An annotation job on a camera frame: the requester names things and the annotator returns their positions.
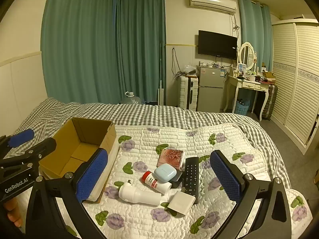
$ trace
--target white quilted blanket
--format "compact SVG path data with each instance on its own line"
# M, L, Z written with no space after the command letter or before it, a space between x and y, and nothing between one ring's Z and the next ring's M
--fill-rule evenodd
M121 148L101 203L84 203L108 239L211 238L235 206L210 168L208 156L215 149L221 150L243 173L251 173L260 180L270 180L264 155L251 146L235 124L225 123L189 131L172 127L116 126L116 131ZM163 196L160 206L127 203L118 197L118 188L127 180L142 190L152 191L140 179L146 170L154 171L158 153L163 148L183 150L186 157L200 157L199 203L186 216L166 208L180 188L171 189ZM25 194L29 193L30 190L19 196L24 210L29 198ZM292 238L295 239L310 223L312 215L299 192L286 189L286 193L291 205ZM58 200L58 203L66 224L77 233L62 201ZM257 200L239 237L248 232L259 204Z

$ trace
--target floor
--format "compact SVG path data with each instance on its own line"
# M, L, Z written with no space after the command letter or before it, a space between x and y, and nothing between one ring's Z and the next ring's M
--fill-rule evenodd
M248 116L258 121L253 113ZM318 199L319 191L313 183L319 169L319 150L303 156L291 139L272 121L263 119L261 127L268 133L280 152L290 179L291 187L301 192L306 199Z

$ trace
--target pink notebook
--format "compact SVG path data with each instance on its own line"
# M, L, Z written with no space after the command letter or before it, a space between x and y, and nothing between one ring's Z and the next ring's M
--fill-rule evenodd
M164 149L162 150L157 167L162 164L170 164L175 169L180 170L182 168L184 152L181 150Z

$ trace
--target sliding wardrobe door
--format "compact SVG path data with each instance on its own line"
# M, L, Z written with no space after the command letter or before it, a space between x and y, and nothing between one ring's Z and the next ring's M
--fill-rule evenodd
M296 71L296 37L293 23L273 26L273 44L272 72L276 76L278 93L272 115L285 124Z
M307 143L319 102L319 27L296 23L298 75L286 126Z

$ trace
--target blue gripper pad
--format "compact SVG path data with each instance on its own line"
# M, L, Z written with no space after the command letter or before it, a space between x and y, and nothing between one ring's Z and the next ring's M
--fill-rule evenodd
M216 151L211 153L210 163L229 199L238 203L241 199L240 184Z
M10 137L10 140L8 141L9 147L16 148L29 140L32 140L34 138L34 132L31 128L22 131L16 135L13 135Z
M76 197L79 202L89 198L95 184L105 169L106 164L107 152L103 149L77 182Z

